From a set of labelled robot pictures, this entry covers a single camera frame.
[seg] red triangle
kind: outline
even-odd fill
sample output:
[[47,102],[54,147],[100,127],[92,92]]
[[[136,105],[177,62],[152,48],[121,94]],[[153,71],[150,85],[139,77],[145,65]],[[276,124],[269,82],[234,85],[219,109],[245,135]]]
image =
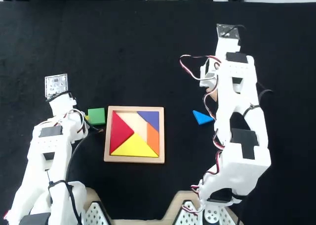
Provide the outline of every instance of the red triangle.
[[110,155],[115,149],[122,145],[134,131],[117,115],[115,111],[112,114]]

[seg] purple triangle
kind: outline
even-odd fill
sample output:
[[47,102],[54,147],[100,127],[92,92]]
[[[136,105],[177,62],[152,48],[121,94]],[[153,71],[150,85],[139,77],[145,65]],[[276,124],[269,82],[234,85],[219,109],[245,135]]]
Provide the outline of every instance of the purple triangle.
[[159,132],[159,111],[137,111],[137,113]]

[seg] blue triangle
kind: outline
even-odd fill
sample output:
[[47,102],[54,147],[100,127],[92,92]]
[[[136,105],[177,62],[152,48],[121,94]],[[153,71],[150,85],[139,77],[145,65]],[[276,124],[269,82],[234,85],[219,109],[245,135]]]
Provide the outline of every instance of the blue triangle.
[[213,118],[208,116],[208,115],[204,115],[196,110],[193,111],[193,114],[194,114],[194,117],[196,118],[197,120],[197,123],[199,125],[202,125],[202,124],[205,124],[207,122],[211,122],[213,121]]

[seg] tangram puzzle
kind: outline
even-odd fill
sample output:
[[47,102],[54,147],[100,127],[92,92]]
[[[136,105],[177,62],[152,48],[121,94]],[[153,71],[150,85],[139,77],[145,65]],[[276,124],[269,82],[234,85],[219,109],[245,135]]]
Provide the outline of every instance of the tangram puzzle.
[[109,106],[104,161],[164,163],[163,108]]

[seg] table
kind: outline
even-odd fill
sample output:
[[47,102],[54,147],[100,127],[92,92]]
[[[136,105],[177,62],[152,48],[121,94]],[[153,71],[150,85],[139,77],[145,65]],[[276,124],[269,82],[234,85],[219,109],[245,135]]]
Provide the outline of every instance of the table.
[[[241,50],[254,56],[258,80],[275,92],[262,100],[272,165],[247,199],[244,223],[307,224],[315,211],[315,11],[315,3],[0,3],[0,214],[22,181],[33,126],[51,116],[44,76],[68,73],[84,111],[165,107],[165,164],[105,163],[99,135],[85,142],[71,174],[97,191],[113,219],[162,218],[216,152],[213,125],[198,126],[192,114],[205,112],[205,90],[178,58],[213,54],[216,23],[227,23],[246,27]],[[199,64],[190,65],[195,73]]]

